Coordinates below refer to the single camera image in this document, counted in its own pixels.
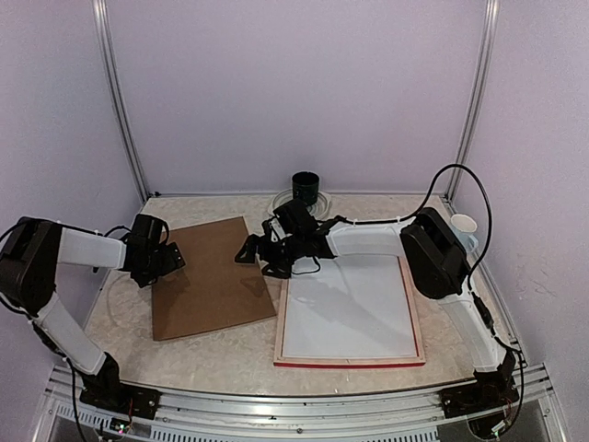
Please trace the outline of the brown cardboard backing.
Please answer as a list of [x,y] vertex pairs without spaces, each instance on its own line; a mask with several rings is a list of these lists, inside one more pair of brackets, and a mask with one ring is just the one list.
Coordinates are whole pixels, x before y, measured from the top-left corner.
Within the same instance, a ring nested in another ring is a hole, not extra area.
[[156,342],[276,315],[260,266],[235,262],[247,237],[243,217],[170,232],[185,265],[152,285],[152,334]]

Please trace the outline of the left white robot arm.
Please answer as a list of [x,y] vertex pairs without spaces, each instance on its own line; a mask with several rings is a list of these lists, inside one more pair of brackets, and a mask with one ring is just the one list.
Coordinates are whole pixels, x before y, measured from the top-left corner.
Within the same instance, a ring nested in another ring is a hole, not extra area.
[[122,408],[128,388],[113,357],[86,335],[61,301],[57,268],[117,270],[146,287],[185,265],[179,246],[169,238],[167,222],[151,215],[137,215],[121,238],[28,216],[1,236],[2,302],[25,316],[109,409]]

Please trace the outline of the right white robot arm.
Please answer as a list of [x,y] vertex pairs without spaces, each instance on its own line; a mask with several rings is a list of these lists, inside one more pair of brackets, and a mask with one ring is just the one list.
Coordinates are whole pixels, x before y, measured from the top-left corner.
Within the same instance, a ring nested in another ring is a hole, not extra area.
[[515,401],[524,389],[514,384],[522,372],[519,351],[504,343],[491,312],[479,296],[465,247],[432,207],[391,220],[352,221],[341,215],[317,220],[305,205],[292,200],[274,210],[237,252],[237,263],[262,260],[263,274],[288,279],[301,258],[336,259],[348,255],[388,255],[406,260],[414,286],[438,302],[454,322],[473,361],[470,399],[481,409],[496,401]]

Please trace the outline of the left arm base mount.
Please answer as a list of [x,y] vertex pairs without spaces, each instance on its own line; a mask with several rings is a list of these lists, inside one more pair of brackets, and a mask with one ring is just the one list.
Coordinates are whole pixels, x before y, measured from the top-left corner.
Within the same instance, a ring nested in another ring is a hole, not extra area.
[[119,365],[110,354],[105,354],[104,363],[96,375],[82,371],[78,374],[83,381],[82,403],[125,414],[130,419],[155,419],[162,392],[121,382]]

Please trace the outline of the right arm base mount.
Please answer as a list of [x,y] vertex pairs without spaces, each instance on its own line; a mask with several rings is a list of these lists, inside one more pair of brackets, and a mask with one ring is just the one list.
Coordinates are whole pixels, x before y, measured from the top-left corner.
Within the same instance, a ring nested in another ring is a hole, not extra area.
[[500,409],[468,421],[470,432],[482,441],[498,441],[513,426],[523,406],[525,393],[524,358],[520,350],[506,350],[494,372],[475,372],[475,381],[440,391],[446,419]]

